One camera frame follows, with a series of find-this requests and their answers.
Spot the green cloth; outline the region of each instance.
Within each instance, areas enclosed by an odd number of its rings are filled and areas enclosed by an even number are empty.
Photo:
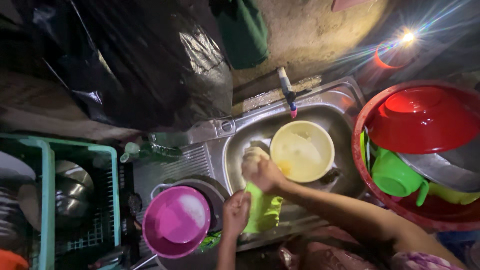
[[[268,30],[254,0],[211,0],[211,9],[234,69],[252,68],[268,58]]]
[[[282,197],[266,195],[255,184],[248,182],[245,192],[252,194],[250,218],[244,233],[261,233],[278,226]]]

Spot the teal dish rack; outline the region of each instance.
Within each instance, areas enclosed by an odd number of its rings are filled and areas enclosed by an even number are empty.
[[[120,242],[120,202],[117,152],[109,146],[28,135],[0,134],[0,150],[20,157],[42,179],[42,231],[29,249],[30,268],[55,269],[55,260],[67,252],[100,243]],[[99,198],[84,232],[55,237],[55,160],[68,160],[92,177]]]

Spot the person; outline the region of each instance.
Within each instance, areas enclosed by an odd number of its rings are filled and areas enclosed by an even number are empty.
[[[290,270],[459,270],[467,269],[422,228],[373,204],[321,192],[288,181],[261,158],[253,181],[263,192],[296,203],[331,225],[293,236],[280,249]],[[234,270],[238,236],[248,223],[251,196],[236,192],[224,205],[224,227],[217,270]]]

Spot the black plastic sheet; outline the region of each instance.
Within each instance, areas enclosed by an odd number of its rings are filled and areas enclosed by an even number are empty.
[[[45,62],[90,119],[185,131],[231,113],[227,60],[175,1],[14,2]]]

